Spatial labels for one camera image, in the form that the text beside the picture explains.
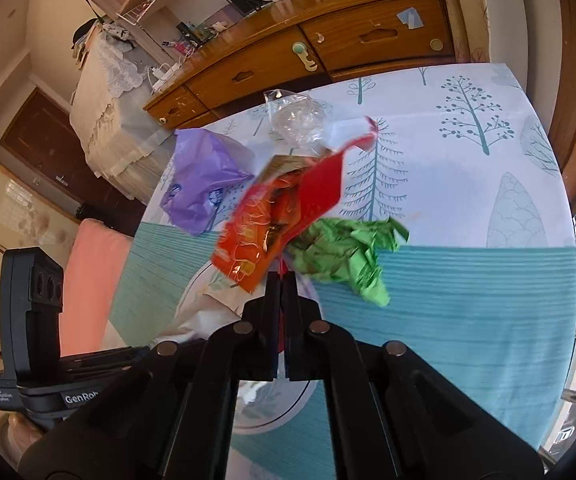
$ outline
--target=lace bedspread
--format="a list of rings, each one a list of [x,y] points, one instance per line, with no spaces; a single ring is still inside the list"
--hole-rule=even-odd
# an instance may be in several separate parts
[[[124,56],[131,49],[105,32],[98,35],[81,73],[70,124],[95,174],[127,197],[147,202],[156,185],[152,173],[159,171],[159,165],[129,166],[149,156],[171,132],[142,109],[150,97],[150,85],[144,81],[145,73]]]

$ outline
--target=green plastic wrapper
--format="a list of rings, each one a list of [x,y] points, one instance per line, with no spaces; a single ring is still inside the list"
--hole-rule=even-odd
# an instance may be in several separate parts
[[[321,218],[287,247],[294,270],[320,282],[348,282],[364,300],[385,306],[390,296],[377,264],[377,250],[396,251],[408,230],[389,218],[361,222]]]

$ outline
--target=table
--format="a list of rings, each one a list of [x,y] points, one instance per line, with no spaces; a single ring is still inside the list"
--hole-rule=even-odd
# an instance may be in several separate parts
[[[572,355],[576,247],[556,161],[514,76],[500,64],[434,66],[309,94],[340,124],[364,115],[380,124],[372,152],[346,157],[344,195],[329,215],[395,216],[411,233],[400,251],[380,254],[388,306],[314,283],[324,317],[372,344],[403,340],[539,446]],[[207,128],[249,146],[270,138],[264,106]],[[128,344],[144,344],[172,318],[241,193],[226,193],[212,231],[192,238],[159,208],[171,171],[114,298],[110,323]],[[288,423],[234,435],[232,448],[250,478],[334,478],[322,386]]]

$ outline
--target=clear plastic bag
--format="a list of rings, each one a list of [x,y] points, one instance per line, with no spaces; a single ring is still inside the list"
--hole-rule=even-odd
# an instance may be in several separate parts
[[[264,97],[270,124],[279,137],[292,148],[308,148],[320,155],[328,121],[323,106],[307,95],[287,90],[264,92]]]

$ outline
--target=wooden drawer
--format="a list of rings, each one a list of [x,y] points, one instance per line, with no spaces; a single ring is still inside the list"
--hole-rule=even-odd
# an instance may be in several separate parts
[[[456,63],[454,56],[412,57],[398,61],[385,61],[383,63],[373,63],[370,65],[353,66],[352,68],[345,68],[343,70],[335,70],[330,73],[330,78],[332,81],[337,83],[339,81],[347,81],[349,79],[382,74],[384,72],[393,72],[395,70],[421,68],[434,65],[448,65],[452,63]]]
[[[195,117],[194,119],[190,119],[183,124],[179,125],[179,128],[201,128],[206,126],[206,124],[213,123],[219,120],[212,112],[206,112],[205,114],[201,114],[200,116]]]
[[[159,124],[170,129],[207,111],[208,108],[185,86],[175,89],[148,109],[148,113]]]
[[[409,29],[397,17],[410,7],[417,9],[423,27]],[[329,71],[453,54],[441,0],[382,0],[315,18],[302,23],[302,29]]]
[[[308,60],[314,62],[307,70],[304,62],[292,51],[293,44],[306,46]],[[280,86],[310,74],[323,72],[321,62],[303,33],[292,27],[273,34],[221,60],[193,77],[188,88],[209,108],[246,95]]]

